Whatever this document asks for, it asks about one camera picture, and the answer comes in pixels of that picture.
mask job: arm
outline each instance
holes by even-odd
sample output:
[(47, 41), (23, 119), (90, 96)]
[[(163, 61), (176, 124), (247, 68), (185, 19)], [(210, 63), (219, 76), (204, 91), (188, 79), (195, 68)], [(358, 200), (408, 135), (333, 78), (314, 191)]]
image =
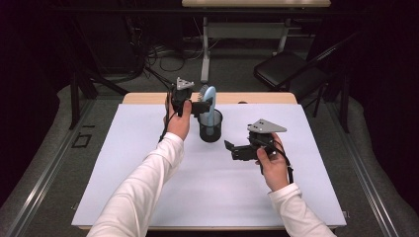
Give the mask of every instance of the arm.
[(290, 236), (335, 236), (307, 206), (296, 184), (269, 193), (269, 198)]
[[(173, 115), (172, 106), (169, 108), (169, 115)], [(170, 119), (157, 149), (116, 189), (88, 236), (145, 236), (163, 185), (183, 159), (191, 109), (191, 103), (186, 102), (183, 116)]]
[[(276, 133), (272, 135), (276, 147), (284, 151), (280, 138)], [(263, 165), (266, 184), (272, 190), (269, 197), (287, 232), (291, 236), (335, 236), (301, 198), (298, 186), (289, 183), (285, 158), (280, 153), (268, 157), (263, 148), (257, 150), (257, 155)]]

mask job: desk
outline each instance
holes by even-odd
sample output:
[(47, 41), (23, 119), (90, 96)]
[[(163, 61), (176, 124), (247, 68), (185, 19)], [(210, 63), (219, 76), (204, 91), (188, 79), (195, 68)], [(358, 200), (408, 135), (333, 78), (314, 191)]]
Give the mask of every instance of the desk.
[[(115, 188), (155, 148), (163, 129), (165, 95), (126, 95), (72, 225), (90, 228)], [(134, 105), (142, 100), (147, 104)], [(304, 111), (295, 103), (292, 94), (217, 93), (216, 100), (215, 107), (223, 114), (221, 139), (215, 143), (203, 142), (199, 137), (198, 122), (191, 118), (185, 158), (163, 189), (150, 230), (284, 228), (271, 206), (267, 196), (269, 188), (259, 167), (252, 161), (233, 161), (223, 144), (224, 139), (236, 145), (248, 144), (247, 124), (257, 119), (267, 119), (288, 129), (280, 136), (303, 198), (330, 228), (346, 225)], [(240, 101), (260, 104), (236, 104)]]
[[(318, 8), (329, 7), (329, 0), (182, 0), (193, 8)], [(284, 50), (290, 20), (283, 23), (209, 23), (204, 17), (204, 58), (201, 82), (207, 83), (210, 72), (209, 38), (280, 39), (277, 52)]]

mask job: white paper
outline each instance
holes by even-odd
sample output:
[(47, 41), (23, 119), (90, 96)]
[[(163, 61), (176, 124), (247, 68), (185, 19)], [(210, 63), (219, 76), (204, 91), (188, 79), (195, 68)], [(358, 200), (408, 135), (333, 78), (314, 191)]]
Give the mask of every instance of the white paper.
[[(293, 165), (294, 181), (310, 208), (329, 226), (343, 226), (339, 202), (300, 105), (217, 105), (223, 115), (221, 139), (200, 139), (191, 117), (185, 158), (163, 188), (152, 227), (284, 226), (267, 196), (269, 188), (254, 161), (232, 160), (224, 140), (248, 145), (247, 125), (265, 119), (285, 127), (279, 133)], [(163, 130), (162, 105), (120, 105), (99, 154), (73, 225), (91, 226), (117, 186), (155, 149)]]

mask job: hand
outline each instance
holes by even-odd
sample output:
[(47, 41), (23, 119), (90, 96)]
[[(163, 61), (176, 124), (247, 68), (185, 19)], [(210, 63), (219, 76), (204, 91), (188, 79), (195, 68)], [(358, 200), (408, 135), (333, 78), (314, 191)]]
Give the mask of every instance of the hand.
[(181, 117), (178, 117), (173, 110), (171, 100), (169, 100), (169, 124), (167, 125), (167, 131), (178, 135), (182, 140), (186, 139), (186, 136), (189, 132), (190, 127), (190, 118), (192, 103), (190, 101), (185, 101), (183, 107), (183, 114)]
[[(280, 138), (274, 132), (272, 135), (276, 141), (275, 147), (284, 152), (282, 147), (283, 143)], [(257, 156), (259, 161), (256, 163), (262, 164), (263, 176), (272, 192), (280, 190), (289, 184), (286, 159), (279, 152), (274, 152), (268, 157), (265, 149), (259, 148), (257, 150)]]

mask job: white long sleeve shirt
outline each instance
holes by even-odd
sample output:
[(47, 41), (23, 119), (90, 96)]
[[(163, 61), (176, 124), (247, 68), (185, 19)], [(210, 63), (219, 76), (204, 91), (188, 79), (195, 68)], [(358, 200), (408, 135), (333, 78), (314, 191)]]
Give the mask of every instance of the white long sleeve shirt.
[[(184, 142), (166, 133), (116, 189), (88, 236), (144, 237), (164, 183), (177, 171), (184, 156)], [(291, 236), (334, 236), (308, 208), (297, 185), (269, 193), (269, 197)]]

